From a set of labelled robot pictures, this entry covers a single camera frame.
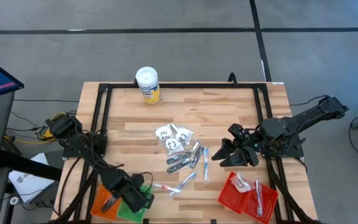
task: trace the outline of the green basket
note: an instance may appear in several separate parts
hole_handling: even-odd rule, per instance
[[[140,191],[143,193],[148,188],[149,186],[142,185],[140,187]],[[137,213],[133,213],[132,210],[128,207],[128,205],[124,201],[122,201],[117,216],[132,222],[142,223],[145,212],[146,212],[146,208],[142,208]]]

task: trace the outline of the butcher block tabletop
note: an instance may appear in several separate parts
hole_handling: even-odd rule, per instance
[[[99,84],[99,82],[86,82],[82,89],[76,118],[83,124],[84,130],[89,130],[91,127]],[[267,88],[273,116],[291,116],[284,84],[267,83]],[[264,118],[267,118],[262,93],[260,98]],[[104,103],[100,109],[96,130],[100,127],[103,105]],[[169,123],[194,131],[193,138],[209,148],[208,184],[204,182],[203,159],[200,159],[194,169],[187,167],[167,174],[166,149],[157,141],[154,130]],[[232,139],[227,129],[233,123],[241,124],[245,128],[254,128],[258,125],[254,92],[251,88],[162,88],[161,99],[154,105],[145,104],[137,88],[116,88],[113,89],[111,96],[107,124],[108,146],[104,159],[112,165],[125,164],[122,169],[129,174],[151,172],[155,183],[171,187],[180,184],[193,171],[197,172],[196,178],[190,181],[176,197],[170,197],[165,190],[153,188],[154,202],[144,216],[150,223],[210,223],[212,219],[217,223],[257,223],[247,214],[237,214],[218,202],[223,185],[232,171],[240,172],[252,182],[260,179],[264,185],[269,186],[265,159],[260,156],[259,165],[256,167],[223,168],[219,166],[221,161],[211,160],[211,156],[221,147],[221,139]],[[56,197],[56,210],[63,181],[75,160],[71,158],[65,161]],[[305,168],[292,158],[283,158],[283,164],[288,189],[293,198],[307,215],[317,219]],[[78,192],[82,169],[83,159],[77,163],[68,178],[62,197],[62,211],[69,206]],[[149,183],[150,177],[145,175],[145,184]],[[100,184],[99,178],[96,194]],[[84,196],[80,219],[85,218],[88,197],[89,191]],[[280,192],[278,201],[282,217],[287,219]],[[92,222],[111,223],[112,221],[92,216]],[[130,221],[117,218],[115,222]]]

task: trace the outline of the white container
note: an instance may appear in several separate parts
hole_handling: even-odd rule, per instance
[[[152,67],[143,67],[136,73],[136,81],[145,103],[156,103],[160,100],[160,85],[157,71]]]

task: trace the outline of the white paper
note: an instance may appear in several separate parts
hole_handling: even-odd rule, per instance
[[[45,165],[49,165],[44,153],[40,153],[40,154],[34,156],[33,158],[31,158],[31,160],[35,161],[35,162],[43,163]],[[26,173],[18,172],[18,171],[10,172],[9,180],[11,180],[13,186],[17,190],[17,193],[19,193],[19,195],[21,195],[23,202],[31,201],[39,193],[42,192],[41,189],[45,189],[51,183],[54,182],[54,180],[49,180],[49,179],[45,179],[42,177],[36,177],[32,174],[26,174]]]

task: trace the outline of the gray floor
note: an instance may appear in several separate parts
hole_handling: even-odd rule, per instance
[[[358,27],[357,0],[257,0],[267,27]],[[0,0],[1,29],[253,27],[244,0]],[[350,107],[346,117],[305,131],[308,177],[319,219],[358,223],[358,154],[347,137],[358,116],[358,32],[263,34],[274,82],[285,82],[290,103],[329,94]],[[85,81],[133,80],[150,65],[168,80],[263,81],[257,40],[243,34],[0,35],[0,66],[25,83],[16,98],[77,100]],[[13,111],[42,124],[70,103],[15,102]],[[293,107],[297,113],[307,106]],[[12,128],[29,128],[11,117]],[[358,148],[358,132],[353,133]],[[25,156],[59,151],[18,145]],[[45,197],[54,198],[55,191]],[[13,223],[46,222],[49,209],[15,208]]]

